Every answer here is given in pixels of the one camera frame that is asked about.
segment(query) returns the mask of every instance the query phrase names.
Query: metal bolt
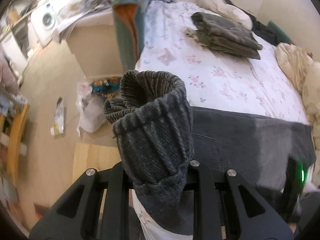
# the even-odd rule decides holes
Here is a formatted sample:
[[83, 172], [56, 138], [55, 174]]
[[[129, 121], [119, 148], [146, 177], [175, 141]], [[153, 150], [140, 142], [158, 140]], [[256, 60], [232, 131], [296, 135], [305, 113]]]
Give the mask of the metal bolt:
[[92, 176], [95, 173], [96, 171], [94, 169], [87, 169], [87, 171], [85, 172], [85, 174], [87, 174], [88, 176]]
[[198, 167], [200, 165], [200, 162], [196, 161], [196, 160], [192, 160], [190, 162], [191, 166], [194, 166], [194, 167]]
[[230, 177], [235, 177], [237, 175], [237, 172], [233, 169], [230, 169], [227, 171], [227, 174], [230, 176]]

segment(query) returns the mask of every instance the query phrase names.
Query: mattress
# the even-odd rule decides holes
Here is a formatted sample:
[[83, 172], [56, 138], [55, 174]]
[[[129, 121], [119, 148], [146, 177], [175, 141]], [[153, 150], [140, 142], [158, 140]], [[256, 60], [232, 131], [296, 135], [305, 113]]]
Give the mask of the mattress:
[[[187, 28], [196, 29], [190, 17], [198, 11], [212, 13], [194, 3], [152, 1], [145, 18], [145, 48], [136, 70], [177, 75], [185, 82], [191, 106], [308, 124], [300, 95], [278, 66], [275, 47], [254, 34], [263, 45], [261, 60], [213, 53], [185, 35]], [[193, 238], [161, 228], [134, 191], [132, 196], [147, 240]]]

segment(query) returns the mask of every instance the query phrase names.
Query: floor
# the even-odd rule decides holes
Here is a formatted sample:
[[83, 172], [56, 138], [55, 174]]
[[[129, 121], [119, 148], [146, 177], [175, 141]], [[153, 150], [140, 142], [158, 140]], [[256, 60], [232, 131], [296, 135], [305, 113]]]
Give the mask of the floor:
[[[50, 207], [71, 185], [72, 165], [77, 141], [116, 146], [111, 125], [104, 124], [96, 133], [82, 133], [76, 127], [76, 85], [85, 78], [76, 58], [65, 42], [49, 46], [36, 53], [24, 74], [21, 93], [30, 103], [23, 142], [28, 145], [26, 157], [19, 157], [18, 194], [25, 215], [25, 227], [37, 222], [34, 204]], [[65, 102], [65, 133], [53, 137], [53, 114], [56, 102]]]

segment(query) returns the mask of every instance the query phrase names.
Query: stack of folded clothes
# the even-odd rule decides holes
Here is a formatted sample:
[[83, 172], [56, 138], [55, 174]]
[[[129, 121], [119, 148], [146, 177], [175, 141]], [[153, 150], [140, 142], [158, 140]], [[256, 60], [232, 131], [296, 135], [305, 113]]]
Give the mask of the stack of folded clothes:
[[254, 39], [252, 31], [241, 24], [203, 12], [196, 12], [191, 19], [198, 28], [195, 38], [203, 46], [235, 56], [260, 59], [258, 50], [262, 50], [262, 45]]

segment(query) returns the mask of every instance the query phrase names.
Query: gray knit fabric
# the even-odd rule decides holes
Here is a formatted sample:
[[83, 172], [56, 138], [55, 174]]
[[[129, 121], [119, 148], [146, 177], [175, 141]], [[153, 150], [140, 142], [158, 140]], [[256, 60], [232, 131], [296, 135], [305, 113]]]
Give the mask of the gray knit fabric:
[[104, 111], [137, 197], [161, 226], [181, 221], [177, 209], [193, 156], [192, 109], [184, 82], [168, 72], [127, 71], [121, 99]]

